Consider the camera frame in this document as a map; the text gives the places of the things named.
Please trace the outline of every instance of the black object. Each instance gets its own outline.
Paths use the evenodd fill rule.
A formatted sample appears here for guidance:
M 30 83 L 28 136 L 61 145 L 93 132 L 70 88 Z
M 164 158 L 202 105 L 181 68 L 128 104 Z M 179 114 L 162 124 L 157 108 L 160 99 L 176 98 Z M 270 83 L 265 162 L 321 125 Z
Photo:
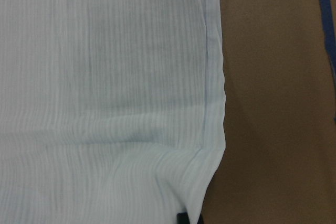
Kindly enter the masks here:
M 182 212 L 177 214 L 177 224 L 190 224 L 188 213 Z M 197 224 L 204 224 L 202 215 L 200 215 Z

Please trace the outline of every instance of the brown surface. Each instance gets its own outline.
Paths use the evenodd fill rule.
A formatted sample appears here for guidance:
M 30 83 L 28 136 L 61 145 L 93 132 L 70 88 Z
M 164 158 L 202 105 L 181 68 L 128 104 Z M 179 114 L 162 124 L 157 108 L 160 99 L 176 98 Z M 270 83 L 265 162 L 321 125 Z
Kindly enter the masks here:
M 221 5 L 227 147 L 205 223 L 335 224 L 335 92 L 318 0 Z

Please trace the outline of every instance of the striped fabric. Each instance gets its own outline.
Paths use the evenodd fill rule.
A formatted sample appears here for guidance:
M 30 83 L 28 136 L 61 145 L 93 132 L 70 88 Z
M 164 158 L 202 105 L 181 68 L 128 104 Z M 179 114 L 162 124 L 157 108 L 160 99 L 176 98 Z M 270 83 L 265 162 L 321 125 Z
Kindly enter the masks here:
M 0 0 L 0 223 L 197 223 L 220 26 L 219 0 Z

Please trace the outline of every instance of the dark blue line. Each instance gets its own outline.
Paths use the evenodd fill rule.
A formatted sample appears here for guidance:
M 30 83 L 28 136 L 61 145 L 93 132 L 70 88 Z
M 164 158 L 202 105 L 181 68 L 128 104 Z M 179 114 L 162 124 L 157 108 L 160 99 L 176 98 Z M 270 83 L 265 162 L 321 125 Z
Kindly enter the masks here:
M 322 25 L 324 30 L 324 44 L 326 51 L 330 58 L 332 74 L 334 78 L 334 85 L 336 90 L 336 39 L 332 18 L 331 2 L 330 0 L 320 0 Z

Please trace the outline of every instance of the brown cardboard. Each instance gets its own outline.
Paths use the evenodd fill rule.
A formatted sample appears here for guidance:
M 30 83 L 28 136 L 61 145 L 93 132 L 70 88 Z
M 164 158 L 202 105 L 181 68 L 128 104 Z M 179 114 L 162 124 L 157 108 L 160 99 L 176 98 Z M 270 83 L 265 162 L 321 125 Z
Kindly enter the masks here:
M 335 91 L 319 1 L 221 0 L 221 9 L 226 151 L 205 224 L 335 224 Z

